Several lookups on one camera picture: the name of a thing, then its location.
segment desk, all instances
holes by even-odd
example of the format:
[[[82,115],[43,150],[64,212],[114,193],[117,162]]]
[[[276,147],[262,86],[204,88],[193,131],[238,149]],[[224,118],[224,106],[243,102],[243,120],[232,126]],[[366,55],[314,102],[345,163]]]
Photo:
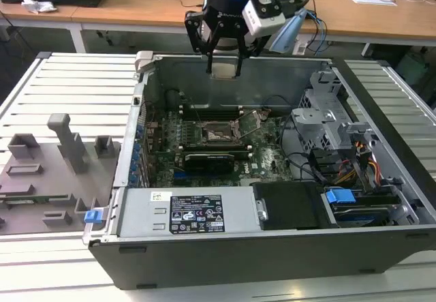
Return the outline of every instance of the desk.
[[[396,0],[396,7],[352,0],[315,1],[318,16],[328,26],[327,41],[436,45],[436,5],[406,0]],[[312,2],[307,8],[313,9]],[[306,20],[299,39],[306,40],[314,31],[313,22]]]
[[[182,0],[197,5],[203,0]],[[364,5],[352,0],[316,0],[317,12],[328,25],[327,40],[375,44],[436,46],[436,5],[396,0],[398,6]],[[77,52],[86,52],[81,31],[137,31],[186,33],[187,10],[177,0],[103,0],[98,8],[59,7],[51,14],[30,14],[20,5],[1,5],[16,26],[65,28],[72,35]],[[7,22],[0,18],[0,25]],[[304,45],[315,33],[306,20],[298,36]]]

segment warning label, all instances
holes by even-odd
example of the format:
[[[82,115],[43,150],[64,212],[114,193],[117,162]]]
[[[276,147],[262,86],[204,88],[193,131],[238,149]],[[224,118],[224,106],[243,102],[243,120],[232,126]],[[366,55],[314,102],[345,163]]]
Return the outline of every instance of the warning label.
[[[221,195],[171,196],[170,232],[224,232]]]

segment motherboard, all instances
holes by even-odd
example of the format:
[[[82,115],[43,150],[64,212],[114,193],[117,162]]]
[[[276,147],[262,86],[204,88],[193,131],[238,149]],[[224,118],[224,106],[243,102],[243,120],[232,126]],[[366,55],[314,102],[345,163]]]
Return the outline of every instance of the motherboard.
[[[154,112],[144,141],[151,187],[292,180],[279,145],[282,117],[265,117],[257,110],[241,114],[233,120],[186,120],[181,112]]]

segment robotic arm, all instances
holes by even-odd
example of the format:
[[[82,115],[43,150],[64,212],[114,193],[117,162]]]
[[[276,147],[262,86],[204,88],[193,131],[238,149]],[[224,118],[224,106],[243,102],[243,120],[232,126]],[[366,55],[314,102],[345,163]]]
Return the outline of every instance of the robotic arm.
[[[185,26],[195,52],[208,57],[206,73],[212,72],[214,50],[238,49],[236,76],[243,59],[258,56],[271,35],[278,31],[309,0],[206,0],[201,12],[188,11]],[[209,35],[203,38],[203,24]],[[254,41],[246,46],[245,35]]]

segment blue latch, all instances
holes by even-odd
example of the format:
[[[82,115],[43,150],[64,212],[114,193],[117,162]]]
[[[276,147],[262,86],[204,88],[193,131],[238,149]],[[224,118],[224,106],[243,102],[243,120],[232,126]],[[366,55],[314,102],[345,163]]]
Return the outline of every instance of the blue latch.
[[[101,224],[103,222],[103,211],[89,210],[84,215],[85,224]]]
[[[356,203],[353,192],[345,188],[331,189],[326,192],[326,197],[329,203]]]

